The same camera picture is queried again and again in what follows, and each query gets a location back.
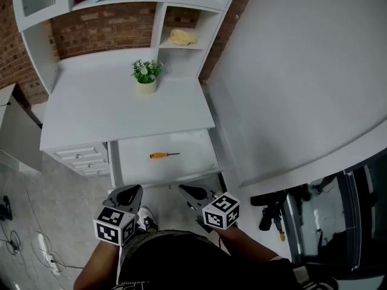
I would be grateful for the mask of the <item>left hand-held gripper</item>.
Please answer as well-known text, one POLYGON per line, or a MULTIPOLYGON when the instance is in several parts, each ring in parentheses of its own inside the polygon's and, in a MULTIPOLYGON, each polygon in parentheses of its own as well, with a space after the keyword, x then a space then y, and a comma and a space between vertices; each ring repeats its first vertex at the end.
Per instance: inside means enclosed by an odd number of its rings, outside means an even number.
POLYGON ((113 245, 122 246, 135 233, 137 212, 140 209, 143 196, 141 185, 126 185, 114 189, 108 199, 119 208, 105 205, 99 206, 99 211, 93 219, 96 238, 113 245))

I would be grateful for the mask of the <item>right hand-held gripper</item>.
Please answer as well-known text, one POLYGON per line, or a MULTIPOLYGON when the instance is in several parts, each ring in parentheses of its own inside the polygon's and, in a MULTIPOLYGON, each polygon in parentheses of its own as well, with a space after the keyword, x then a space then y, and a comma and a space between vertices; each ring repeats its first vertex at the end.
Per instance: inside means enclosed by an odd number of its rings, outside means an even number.
MULTIPOLYGON (((180 193, 194 209, 203 207, 208 198, 212 198, 215 194, 207 186, 180 184, 178 187, 180 193)), ((229 192, 225 192, 202 208, 203 222, 206 226, 226 230, 238 220, 239 206, 240 201, 229 192)))

